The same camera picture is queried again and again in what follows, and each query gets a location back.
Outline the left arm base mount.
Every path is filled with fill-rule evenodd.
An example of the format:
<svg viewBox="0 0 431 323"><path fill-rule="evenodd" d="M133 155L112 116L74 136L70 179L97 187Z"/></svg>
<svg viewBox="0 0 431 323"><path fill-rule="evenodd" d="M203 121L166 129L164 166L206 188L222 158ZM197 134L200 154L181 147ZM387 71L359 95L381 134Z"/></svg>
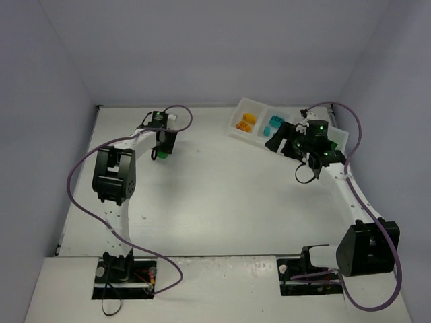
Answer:
<svg viewBox="0 0 431 323"><path fill-rule="evenodd" d="M102 258L98 263L92 287L92 300L153 299L156 286L157 260L135 258L125 271L108 268Z"/></svg>

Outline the teal green printed lego brick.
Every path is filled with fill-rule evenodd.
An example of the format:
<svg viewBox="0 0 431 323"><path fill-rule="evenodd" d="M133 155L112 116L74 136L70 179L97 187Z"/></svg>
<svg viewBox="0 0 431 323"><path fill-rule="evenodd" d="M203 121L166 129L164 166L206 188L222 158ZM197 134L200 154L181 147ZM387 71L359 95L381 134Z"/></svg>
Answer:
<svg viewBox="0 0 431 323"><path fill-rule="evenodd" d="M270 119L269 119L269 126L275 128L275 129L279 129L280 126L285 122L285 120L279 116L273 115Z"/></svg>

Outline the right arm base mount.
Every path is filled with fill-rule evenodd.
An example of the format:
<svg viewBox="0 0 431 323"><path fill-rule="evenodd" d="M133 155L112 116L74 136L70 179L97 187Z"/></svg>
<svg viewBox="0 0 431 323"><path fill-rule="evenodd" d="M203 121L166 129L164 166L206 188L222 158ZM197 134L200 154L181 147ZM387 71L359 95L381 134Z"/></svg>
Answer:
<svg viewBox="0 0 431 323"><path fill-rule="evenodd" d="M277 274L282 297L342 295L337 273L311 265L310 246L293 256L278 257Z"/></svg>

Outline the burger printed lego stack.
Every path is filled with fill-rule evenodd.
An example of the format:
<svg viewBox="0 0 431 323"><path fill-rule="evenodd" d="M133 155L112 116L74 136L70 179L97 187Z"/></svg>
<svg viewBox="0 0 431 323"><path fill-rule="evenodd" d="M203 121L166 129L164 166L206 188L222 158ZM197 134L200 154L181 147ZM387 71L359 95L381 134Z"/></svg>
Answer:
<svg viewBox="0 0 431 323"><path fill-rule="evenodd" d="M243 121L250 123L250 124L255 124L257 121L257 118L254 114L251 113L244 113L242 116Z"/></svg>

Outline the yellow rounded lego brick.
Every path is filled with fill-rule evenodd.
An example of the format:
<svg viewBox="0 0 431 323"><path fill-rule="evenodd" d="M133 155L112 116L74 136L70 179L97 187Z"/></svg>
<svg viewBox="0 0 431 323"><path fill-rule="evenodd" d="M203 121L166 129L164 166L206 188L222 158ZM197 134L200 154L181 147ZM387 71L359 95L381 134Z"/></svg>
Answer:
<svg viewBox="0 0 431 323"><path fill-rule="evenodd" d="M252 126L243 120L236 124L236 128L246 133L251 133L252 131Z"/></svg>

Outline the green rounded lego piece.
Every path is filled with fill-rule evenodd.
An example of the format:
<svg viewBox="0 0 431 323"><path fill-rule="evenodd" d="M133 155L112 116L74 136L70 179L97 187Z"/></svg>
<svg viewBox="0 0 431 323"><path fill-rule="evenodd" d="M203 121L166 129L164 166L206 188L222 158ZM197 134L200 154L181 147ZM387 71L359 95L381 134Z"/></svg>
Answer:
<svg viewBox="0 0 431 323"><path fill-rule="evenodd" d="M167 154L167 153L164 153L163 151L159 151L159 152L157 153L157 157L158 157L159 159L166 159L166 158L168 157L168 154Z"/></svg>

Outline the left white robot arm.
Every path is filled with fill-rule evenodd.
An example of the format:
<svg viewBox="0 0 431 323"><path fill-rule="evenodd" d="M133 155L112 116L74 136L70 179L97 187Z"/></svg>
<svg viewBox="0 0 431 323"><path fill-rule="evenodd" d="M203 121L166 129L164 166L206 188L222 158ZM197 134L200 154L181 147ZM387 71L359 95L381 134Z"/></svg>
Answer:
<svg viewBox="0 0 431 323"><path fill-rule="evenodd" d="M129 138L98 150L92 188L102 203L104 220L110 225L105 260L132 257L133 247L124 241L130 240L128 211L137 186L136 163L148 151L153 160L172 154L177 118L175 114L154 111L148 124L138 126Z"/></svg>

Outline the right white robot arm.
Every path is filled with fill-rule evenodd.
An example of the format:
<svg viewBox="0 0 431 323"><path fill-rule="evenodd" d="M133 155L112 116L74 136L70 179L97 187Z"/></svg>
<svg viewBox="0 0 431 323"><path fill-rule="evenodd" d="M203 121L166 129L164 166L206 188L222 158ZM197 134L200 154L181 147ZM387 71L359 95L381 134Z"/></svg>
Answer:
<svg viewBox="0 0 431 323"><path fill-rule="evenodd" d="M328 122L310 120L304 127L283 122L265 147L308 166L313 178L331 193L347 231L336 245L307 246L306 260L315 268L339 270L346 277L389 273L400 230L393 221L369 216L370 209L350 190L353 179L345 172L346 158L327 136Z"/></svg>

